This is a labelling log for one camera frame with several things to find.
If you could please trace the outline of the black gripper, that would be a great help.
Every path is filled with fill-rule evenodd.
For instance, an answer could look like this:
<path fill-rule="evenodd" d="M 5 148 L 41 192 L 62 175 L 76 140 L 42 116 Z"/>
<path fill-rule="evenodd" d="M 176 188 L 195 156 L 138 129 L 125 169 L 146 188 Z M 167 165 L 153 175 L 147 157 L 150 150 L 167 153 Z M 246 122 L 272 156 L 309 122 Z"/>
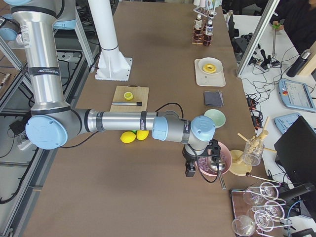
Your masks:
<path fill-rule="evenodd" d="M 196 173 L 196 168 L 194 162 L 197 161 L 197 150 L 195 150 L 191 144 L 185 144 L 183 146 L 182 155 L 185 158 L 186 164 L 186 170 L 185 175 L 186 177 L 194 177 Z"/>

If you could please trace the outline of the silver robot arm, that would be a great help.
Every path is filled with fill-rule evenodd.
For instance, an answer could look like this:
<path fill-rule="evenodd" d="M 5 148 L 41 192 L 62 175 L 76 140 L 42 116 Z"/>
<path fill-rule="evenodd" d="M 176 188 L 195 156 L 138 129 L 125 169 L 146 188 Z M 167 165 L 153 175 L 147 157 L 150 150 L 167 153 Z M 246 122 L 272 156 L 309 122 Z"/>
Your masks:
<path fill-rule="evenodd" d="M 220 170 L 220 146 L 213 138 L 215 124 L 206 116 L 185 120 L 175 112 L 98 112 L 72 109 L 64 99 L 53 28 L 76 26 L 73 0 L 10 0 L 19 23 L 35 103 L 26 134 L 37 147 L 52 150 L 84 133 L 107 130 L 150 131 L 154 139 L 184 144 L 185 174 L 192 177 L 198 161 Z"/>

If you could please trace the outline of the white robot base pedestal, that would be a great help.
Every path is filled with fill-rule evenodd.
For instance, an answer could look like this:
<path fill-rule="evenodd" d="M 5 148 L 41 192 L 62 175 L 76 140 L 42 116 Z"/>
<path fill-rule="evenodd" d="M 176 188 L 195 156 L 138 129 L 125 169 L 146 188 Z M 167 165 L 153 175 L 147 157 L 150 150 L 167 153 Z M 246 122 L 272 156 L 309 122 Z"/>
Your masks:
<path fill-rule="evenodd" d="M 119 50 L 110 2 L 90 0 L 88 4 L 101 47 L 95 78 L 128 81 L 132 58 L 125 58 Z"/>

